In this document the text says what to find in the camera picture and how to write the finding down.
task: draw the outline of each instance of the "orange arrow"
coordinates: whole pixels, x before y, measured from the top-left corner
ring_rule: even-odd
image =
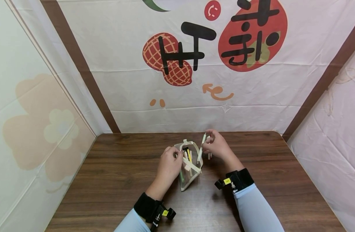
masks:
[[[212,87],[212,86],[213,86],[213,84],[211,84],[211,83],[204,84],[202,86],[202,90],[203,90],[203,93],[210,92],[211,97],[214,98],[215,100],[226,101],[228,99],[231,99],[234,96],[234,93],[231,93],[228,97],[219,98],[219,97],[215,96],[215,94],[222,93],[223,88],[221,86],[216,86],[213,89],[211,89],[210,87]]]

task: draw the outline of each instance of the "chinese character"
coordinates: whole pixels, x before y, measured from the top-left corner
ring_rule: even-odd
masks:
[[[178,61],[179,67],[183,68],[184,60],[194,60],[193,70],[197,71],[198,69],[198,60],[203,59],[205,54],[200,52],[198,49],[199,39],[205,39],[208,41],[212,41],[216,38],[216,32],[207,27],[192,24],[189,22],[183,22],[181,25],[181,30],[184,34],[190,35],[194,40],[194,51],[193,52],[183,52],[182,42],[178,43],[178,52],[175,53],[166,53],[165,46],[163,44],[163,38],[158,37],[158,43],[161,52],[161,58],[163,63],[163,70],[165,74],[168,75],[168,64],[167,61]]]
[[[234,15],[231,19],[232,22],[239,22],[239,21],[246,21],[246,20],[251,20],[251,19],[257,19],[257,24],[258,26],[264,26],[267,22],[269,17],[277,15],[280,11],[279,10],[270,10],[270,1],[271,0],[259,0],[259,6],[258,6],[258,12],[254,13],[249,13],[249,14],[239,14],[239,15]],[[251,3],[248,0],[238,0],[237,5],[244,10],[249,10],[251,8]],[[250,23],[249,22],[243,22],[241,26],[241,30],[243,32],[248,31],[250,28]],[[238,35],[238,36],[232,36],[229,38],[229,44],[235,45],[235,44],[242,44],[243,49],[238,49],[238,50],[232,50],[232,51],[227,51],[223,52],[221,54],[222,58],[227,58],[231,57],[229,59],[229,64],[233,66],[238,66],[238,65],[243,65],[247,63],[248,59],[248,54],[251,54],[255,52],[255,60],[259,61],[260,55],[261,55],[261,47],[262,47],[262,40],[263,40],[263,32],[259,31],[257,33],[257,38],[256,38],[256,49],[253,47],[247,47],[247,42],[249,42],[252,39],[251,34],[243,34],[243,35]],[[266,39],[266,43],[268,46],[272,46],[276,44],[276,42],[279,39],[278,33],[274,32],[270,34],[270,36]],[[244,58],[240,62],[235,62],[234,61],[234,56],[239,56],[239,55],[244,55]]]

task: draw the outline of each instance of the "hand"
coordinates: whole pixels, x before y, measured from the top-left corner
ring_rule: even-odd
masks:
[[[210,135],[203,146],[204,153],[212,153],[214,156],[221,158],[228,169],[228,172],[239,171],[244,169],[243,164],[236,157],[232,149],[226,143],[224,137],[214,129],[209,129],[206,134]]]
[[[153,183],[145,191],[154,200],[162,200],[171,184],[181,171],[183,153],[176,147],[167,147],[158,164],[157,175]]]

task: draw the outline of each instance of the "finger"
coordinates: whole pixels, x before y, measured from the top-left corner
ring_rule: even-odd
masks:
[[[211,150],[212,145],[213,145],[212,143],[204,143],[204,144],[202,144],[203,150],[204,151]]]
[[[217,131],[217,130],[214,130],[214,129],[208,129],[207,131],[206,131],[206,134],[211,134],[212,136],[220,136],[220,133]]]
[[[168,156],[173,156],[174,153],[178,153],[179,150],[176,147],[169,147],[169,149],[166,151],[166,154]]]
[[[170,149],[171,147],[166,147],[166,149],[165,149],[165,151],[164,152],[166,152],[166,151],[168,151],[168,149]]]
[[[209,137],[208,139],[206,139],[205,143],[213,143],[214,140],[215,139],[213,137]]]
[[[176,161],[181,165],[183,163],[183,153],[182,151],[178,151]]]

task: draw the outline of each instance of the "yellow pen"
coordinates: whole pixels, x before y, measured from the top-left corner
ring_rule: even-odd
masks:
[[[189,149],[187,149],[187,151],[188,151],[189,161],[192,162],[192,153],[189,151]]]

